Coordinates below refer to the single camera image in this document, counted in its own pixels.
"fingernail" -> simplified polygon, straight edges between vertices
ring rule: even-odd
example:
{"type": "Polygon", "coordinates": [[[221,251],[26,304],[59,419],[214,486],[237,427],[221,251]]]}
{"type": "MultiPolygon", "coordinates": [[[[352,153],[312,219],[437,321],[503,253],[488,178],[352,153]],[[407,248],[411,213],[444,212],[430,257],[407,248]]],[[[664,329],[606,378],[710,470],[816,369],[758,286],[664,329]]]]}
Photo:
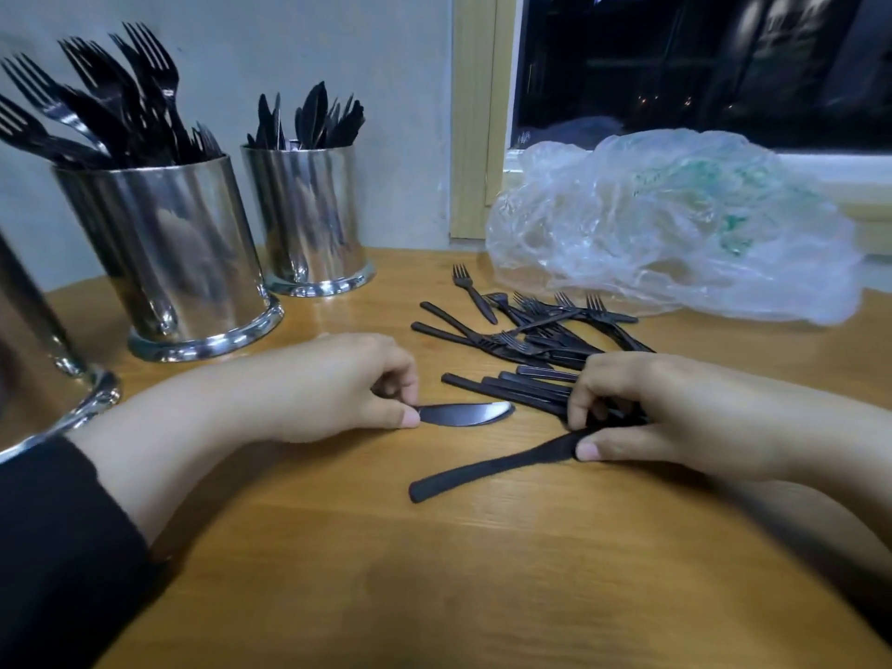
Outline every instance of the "fingernail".
{"type": "Polygon", "coordinates": [[[576,444],[576,459],[583,462],[596,462],[601,459],[601,453],[590,437],[576,444]]]}
{"type": "Polygon", "coordinates": [[[419,425],[421,425],[421,415],[415,408],[407,407],[402,412],[402,425],[400,427],[411,428],[419,425]]]}

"dark window glass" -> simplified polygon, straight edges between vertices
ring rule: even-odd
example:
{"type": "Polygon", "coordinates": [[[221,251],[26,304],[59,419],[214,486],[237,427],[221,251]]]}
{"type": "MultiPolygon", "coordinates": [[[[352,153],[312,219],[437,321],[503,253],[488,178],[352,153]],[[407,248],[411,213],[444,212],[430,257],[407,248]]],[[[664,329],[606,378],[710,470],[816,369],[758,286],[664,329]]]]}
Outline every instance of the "dark window glass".
{"type": "Polygon", "coordinates": [[[892,0],[525,0],[512,144],[723,129],[892,151],[892,0]]]}

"hand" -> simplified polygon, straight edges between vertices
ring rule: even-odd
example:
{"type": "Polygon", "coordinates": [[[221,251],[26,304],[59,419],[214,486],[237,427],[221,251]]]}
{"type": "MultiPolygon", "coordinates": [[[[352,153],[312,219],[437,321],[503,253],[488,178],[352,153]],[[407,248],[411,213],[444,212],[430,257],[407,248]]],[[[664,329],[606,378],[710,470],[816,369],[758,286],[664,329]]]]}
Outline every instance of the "hand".
{"type": "Polygon", "coordinates": [[[640,401],[652,425],[610,428],[583,439],[582,460],[664,460],[738,479],[808,483],[810,466],[835,459],[885,411],[788,384],[644,352],[589,357],[568,405],[580,429],[599,397],[640,401]]]}
{"type": "Polygon", "coordinates": [[[314,441],[420,422],[411,407],[418,403],[415,359],[385,335],[324,335],[195,373],[219,395],[217,413],[240,442],[314,441]]]}

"forearm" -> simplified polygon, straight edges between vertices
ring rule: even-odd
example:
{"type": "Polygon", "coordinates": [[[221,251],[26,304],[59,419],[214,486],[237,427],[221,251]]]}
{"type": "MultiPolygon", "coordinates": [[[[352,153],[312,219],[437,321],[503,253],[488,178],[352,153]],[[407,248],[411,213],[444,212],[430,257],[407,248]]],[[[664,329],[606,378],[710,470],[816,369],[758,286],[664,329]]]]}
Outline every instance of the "forearm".
{"type": "Polygon", "coordinates": [[[151,544],[195,484],[238,447],[231,418],[206,372],[191,371],[137,394],[69,439],[151,544]]]}
{"type": "Polygon", "coordinates": [[[892,549],[892,413],[850,404],[828,414],[810,446],[798,446],[790,481],[846,506],[892,549]]]}

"left hand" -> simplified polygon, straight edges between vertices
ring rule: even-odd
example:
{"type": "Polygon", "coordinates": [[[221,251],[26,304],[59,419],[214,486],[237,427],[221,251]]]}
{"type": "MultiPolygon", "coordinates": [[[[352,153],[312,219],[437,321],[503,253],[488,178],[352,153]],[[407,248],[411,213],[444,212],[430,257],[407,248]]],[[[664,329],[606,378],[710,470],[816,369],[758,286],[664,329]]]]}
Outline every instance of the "left hand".
{"type": "Polygon", "coordinates": [[[386,335],[323,335],[194,373],[240,442],[315,441],[420,422],[415,359],[386,335]]]}

